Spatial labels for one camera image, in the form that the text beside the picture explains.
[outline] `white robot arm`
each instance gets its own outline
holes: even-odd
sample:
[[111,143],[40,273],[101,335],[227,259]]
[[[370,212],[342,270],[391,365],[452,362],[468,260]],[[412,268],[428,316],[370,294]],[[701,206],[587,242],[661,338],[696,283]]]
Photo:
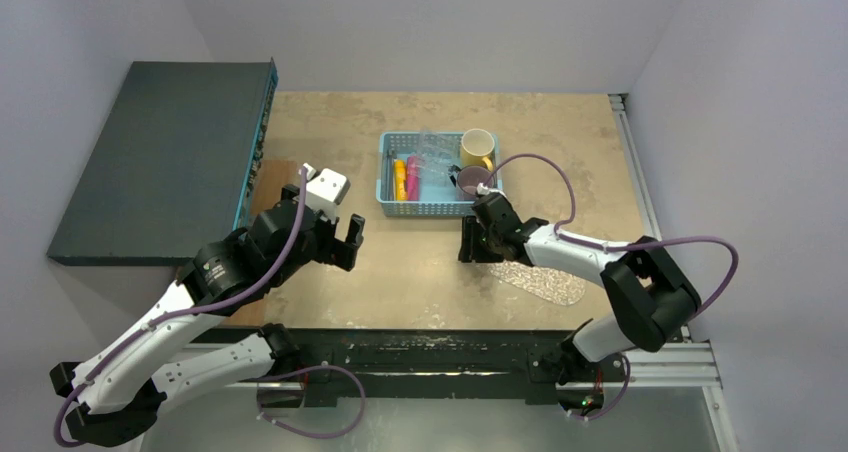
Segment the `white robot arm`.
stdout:
[[[502,192],[481,192],[471,207],[475,215],[463,221],[460,261],[517,261],[562,270],[606,290],[613,314],[567,339],[575,359],[594,363],[636,347],[655,352],[700,307],[700,295],[665,249],[623,252],[632,244],[557,231],[542,219],[522,222]],[[643,237],[636,244],[652,241]]]
[[[63,362],[50,371],[54,390],[66,397],[54,424],[60,445],[120,445],[143,434],[157,415],[194,397],[264,376],[275,366],[298,366],[287,363],[297,360],[298,348],[280,324],[191,360],[167,361],[303,265],[314,260],[344,270],[354,267],[365,220],[353,215],[346,239],[335,238],[336,209],[350,182],[308,164],[301,175],[301,188],[286,186],[281,200],[250,229],[202,247],[162,298],[109,347],[85,362]],[[64,417],[74,401],[79,405]],[[63,417],[78,442],[62,438]]]

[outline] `blue edge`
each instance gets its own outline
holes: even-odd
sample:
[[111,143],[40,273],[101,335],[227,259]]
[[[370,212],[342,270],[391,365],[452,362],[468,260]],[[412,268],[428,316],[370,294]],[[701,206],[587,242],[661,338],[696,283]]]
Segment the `blue edge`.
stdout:
[[[250,194],[250,198],[247,199],[247,203],[244,202],[245,192],[247,191],[247,180],[250,176],[250,165],[253,163],[253,155],[256,153],[256,144],[259,142],[259,130],[262,126],[262,117],[265,115],[265,101],[268,100],[268,94],[274,94],[277,89],[277,82],[279,81],[279,77],[277,76],[277,66],[274,64],[274,60],[271,60],[271,73],[268,74],[268,80],[265,82],[265,93],[262,95],[262,109],[260,109],[259,120],[256,121],[256,130],[253,132],[253,145],[250,146],[250,155],[247,159],[247,168],[244,171],[244,181],[241,184],[241,193],[239,195],[239,203],[236,207],[236,217],[233,219],[233,230],[239,228],[242,225],[242,221],[247,219],[250,210],[250,204],[253,201],[253,194]],[[268,107],[273,105],[274,99],[271,99],[271,104],[268,104]]]
[[[439,132],[439,133],[461,134],[462,132]],[[377,149],[378,158],[379,158],[379,161],[380,161],[380,168],[378,169],[378,172],[382,171],[383,168],[384,168],[383,160],[385,159],[384,152],[385,152],[385,146],[386,146],[385,137],[386,137],[387,134],[394,134],[394,135],[399,135],[399,134],[413,135],[414,134],[414,135],[417,135],[418,132],[399,132],[399,131],[383,132],[380,135],[380,146]],[[492,136],[495,139],[495,164],[498,164],[498,163],[500,163],[500,159],[501,159],[500,158],[500,143],[498,142],[497,135],[492,134]],[[398,154],[398,158],[399,159],[407,159],[409,157],[409,155],[410,154]],[[453,196],[453,194],[455,193],[452,186],[440,187],[440,186],[426,186],[426,185],[421,187],[421,197],[424,200],[419,200],[417,202],[383,200],[380,197],[380,192],[381,192],[382,185],[383,185],[383,179],[381,177],[382,177],[382,175],[378,173],[378,175],[377,175],[376,197],[377,197],[377,201],[380,202],[380,204],[431,204],[431,205],[463,204],[463,205],[468,205],[470,207],[471,204],[474,203],[473,201],[462,201],[462,200],[450,200],[450,199],[448,199],[449,197]],[[497,186],[498,186],[499,189],[503,190],[503,180],[501,179],[500,174],[498,174],[498,184],[497,184]],[[429,196],[429,197],[437,196],[440,200],[427,200],[427,196]],[[431,216],[431,217],[432,216],[435,216],[435,217],[438,216],[438,214],[417,214],[417,215]]]

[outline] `basket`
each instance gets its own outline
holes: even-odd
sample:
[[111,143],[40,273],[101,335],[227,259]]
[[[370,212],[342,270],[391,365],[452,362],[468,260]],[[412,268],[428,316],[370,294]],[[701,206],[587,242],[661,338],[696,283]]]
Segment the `basket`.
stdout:
[[[462,134],[463,132],[439,132],[438,137],[445,143],[455,145],[458,155]],[[498,164],[501,158],[500,146],[498,137],[494,134],[492,136],[495,138],[495,164]],[[421,197],[417,202],[388,200],[388,187],[385,191],[383,190],[383,177],[386,176],[386,167],[391,167],[391,164],[386,160],[386,151],[393,149],[397,153],[397,158],[405,161],[418,149],[419,137],[418,132],[383,132],[383,135],[380,136],[380,147],[377,150],[377,201],[383,207],[383,213],[387,217],[464,217],[471,215],[471,204],[474,202],[456,200],[456,190],[453,184],[449,182],[444,185],[422,182]],[[497,175],[495,176],[495,183],[497,188],[503,190],[503,182]]]

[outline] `wooden table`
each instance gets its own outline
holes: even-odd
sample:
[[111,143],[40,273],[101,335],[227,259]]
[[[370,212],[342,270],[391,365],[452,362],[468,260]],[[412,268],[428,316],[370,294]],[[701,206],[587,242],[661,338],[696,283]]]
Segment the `wooden table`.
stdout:
[[[605,95],[280,92],[265,142],[261,193],[269,186],[276,200],[280,183],[302,162],[345,174],[352,188],[338,233],[343,236],[348,217],[358,213],[366,218],[365,243],[352,272],[309,264],[252,316],[245,312],[235,322],[261,324],[264,308],[264,321],[290,327],[568,329],[609,312],[603,290],[579,279],[563,289],[579,300],[563,306],[500,280],[487,266],[459,263],[458,219],[385,217],[375,199],[379,136],[422,127],[480,127],[498,135],[503,158],[543,154],[574,184],[577,219],[569,230],[616,240],[642,235]],[[275,167],[278,172],[270,173]],[[275,182],[263,184],[269,177]],[[523,219],[553,222],[567,215],[567,190],[548,165],[519,160],[505,167],[503,180]],[[267,207],[259,193],[255,205]]]

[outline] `metal frame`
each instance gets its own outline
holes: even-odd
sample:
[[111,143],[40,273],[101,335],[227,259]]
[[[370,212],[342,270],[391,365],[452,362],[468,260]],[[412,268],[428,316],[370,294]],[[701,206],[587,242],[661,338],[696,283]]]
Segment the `metal frame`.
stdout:
[[[637,203],[639,205],[639,212],[642,217],[642,222],[644,225],[644,233],[646,235],[650,235],[652,237],[661,238],[661,233],[659,230],[659,224],[657,222],[656,215],[653,210],[653,203],[650,198],[650,194],[648,192],[648,188],[645,183],[644,175],[642,174],[641,165],[639,163],[639,158],[636,153],[636,149],[633,143],[633,138],[630,131],[630,125],[627,120],[627,114],[624,108],[624,102],[622,98],[618,95],[610,95],[610,106],[612,108],[613,117],[616,122],[616,126],[618,128],[621,143],[623,145],[623,149],[625,152],[625,159],[627,161],[627,165],[630,171],[630,177],[633,183],[633,190],[636,194]],[[178,356],[177,359],[180,358],[189,358],[193,355],[203,353],[204,351],[208,351],[210,348],[219,348],[223,345],[226,345],[230,340],[223,339],[224,335],[221,335],[219,332],[232,333],[237,331],[238,329],[217,329],[209,331],[211,334],[201,336],[200,342],[195,342],[187,346]],[[309,329],[301,329],[293,331],[294,335],[302,335],[309,334],[307,332]],[[363,336],[366,334],[380,334],[380,333],[392,333],[398,332],[401,334],[415,335],[420,334],[422,336],[429,337],[428,340],[437,340],[444,341],[445,339],[457,338],[458,336],[463,336],[465,339],[469,339],[474,337],[475,335],[478,337],[485,334],[499,334],[500,336],[511,336],[516,343],[513,344],[516,346],[516,352],[520,355],[518,348],[526,347],[527,343],[521,343],[522,338],[527,338],[533,341],[545,342],[545,345],[550,345],[552,340],[555,340],[557,337],[564,338],[565,335],[569,331],[531,331],[531,330],[523,330],[523,331],[446,331],[446,330],[408,330],[408,331],[374,331],[374,330],[347,330],[341,329],[336,331],[335,333],[344,335],[348,334],[349,338],[354,338],[357,336]],[[713,428],[716,441],[719,444],[719,449],[722,452],[737,452],[738,445],[733,433],[733,428],[730,422],[730,418],[727,414],[727,407],[725,406],[724,396],[722,394],[721,389],[721,379],[719,376],[719,371],[715,363],[715,358],[713,355],[712,347],[709,343],[693,343],[691,336],[689,334],[688,327],[683,327],[681,329],[680,337],[676,337],[672,340],[673,343],[667,344],[657,353],[648,353],[643,351],[630,351],[627,352],[626,355],[631,362],[632,370],[631,370],[631,379],[630,386],[631,387],[700,387],[704,394],[704,400],[709,410],[709,416],[711,420],[711,426]],[[372,346],[386,346],[391,348],[392,343],[387,342],[384,344],[373,343]],[[477,343],[474,344],[479,348],[485,348],[485,344]],[[418,350],[416,352],[427,353],[427,347],[424,347],[422,350]],[[450,347],[433,347],[431,352],[444,352],[450,351]],[[513,379],[518,379],[520,377],[525,377],[526,374],[532,374],[531,368],[534,366],[533,359],[531,353],[527,352],[527,349],[524,350],[526,354],[526,361],[524,362],[524,369],[521,369],[517,375],[513,377]],[[350,362],[346,362],[349,358],[342,359],[341,357],[334,358],[339,365],[347,364],[345,366],[357,368],[358,366],[361,370],[364,363],[360,364],[351,364]],[[486,365],[491,366],[492,362],[487,362]],[[621,382],[621,373],[620,373],[620,363],[616,364],[614,359],[610,359],[608,363],[605,365],[605,377],[612,379],[611,381],[605,383],[607,386],[616,387],[620,385]],[[481,372],[497,372],[494,370],[480,370]],[[380,377],[381,381],[389,381],[391,379],[398,379],[409,376],[422,376],[422,375],[445,375],[445,371],[436,371],[433,370],[395,370],[395,371],[387,371],[382,370],[375,374],[364,374],[363,377],[371,377],[372,380],[376,377]],[[462,375],[463,371],[460,369],[457,372],[453,372],[454,375]],[[504,382],[504,385],[507,384],[515,384],[516,382]],[[310,378],[310,387],[314,388],[315,382]],[[590,388],[592,384],[590,382],[569,382],[564,386],[557,386],[557,389],[560,390],[571,390],[571,389],[585,389]],[[267,389],[299,389],[300,385],[297,383],[237,383],[231,384],[228,387],[232,388],[251,388],[256,389],[259,388],[267,388]],[[344,387],[335,387],[333,388],[333,393],[339,393],[340,390],[343,391]],[[519,387],[518,393],[523,394],[527,392],[527,388]],[[141,441],[137,440],[130,444],[129,450],[140,450]]]
[[[627,159],[627,167],[630,169],[630,179],[633,182],[633,191],[636,193],[636,200],[639,203],[639,213],[642,215],[642,223],[645,227],[645,233],[651,235],[652,237],[660,239],[662,236],[660,234],[659,223],[657,222],[657,216],[654,213],[654,205],[651,201],[651,195],[648,192],[648,186],[645,182],[645,176],[642,173],[642,166],[639,163],[639,155],[636,152],[636,145],[633,142],[633,136],[630,132],[630,123],[627,120],[627,112],[625,111],[624,100],[620,95],[610,95],[609,99],[616,127],[618,127],[618,133],[621,137],[621,144],[624,147],[624,155],[625,159]],[[684,340],[686,342],[691,343],[689,328],[684,327],[682,333],[684,335]],[[736,439],[736,434],[733,432],[733,425],[731,424],[730,416],[727,413],[727,406],[724,402],[724,394],[721,388],[721,377],[718,373],[718,368],[716,367],[715,359],[713,358],[714,356],[712,346],[708,342],[692,345],[699,345],[703,347],[702,350],[704,352],[709,353],[711,357],[710,360],[708,362],[700,362],[698,364],[666,364],[671,366],[665,368],[664,371],[660,372],[659,375],[661,376],[662,381],[668,380],[669,382],[667,384],[663,383],[657,386],[701,386],[704,393],[704,400],[707,403],[707,407],[709,410],[710,422],[713,428],[713,432],[715,433],[719,449],[721,450],[721,452],[738,452],[738,442]],[[665,347],[663,347],[662,350],[653,355],[657,359],[665,360],[669,355],[671,355],[670,353],[672,350],[674,350],[674,347],[675,346],[673,344],[666,345]],[[628,358],[631,358],[631,360],[634,360],[634,355],[636,354],[636,352],[629,352],[627,356]],[[636,375],[637,368],[635,366],[633,368],[633,371],[633,376],[636,378],[636,382],[633,382],[631,385],[636,386],[640,382],[640,378],[638,375]],[[694,379],[695,377],[693,375],[689,375],[692,373],[712,375],[713,371],[715,373],[714,380],[706,381],[708,383],[697,384],[697,381],[693,380],[691,384],[684,385],[682,383],[678,383],[675,385],[673,382],[673,379],[681,381]]]

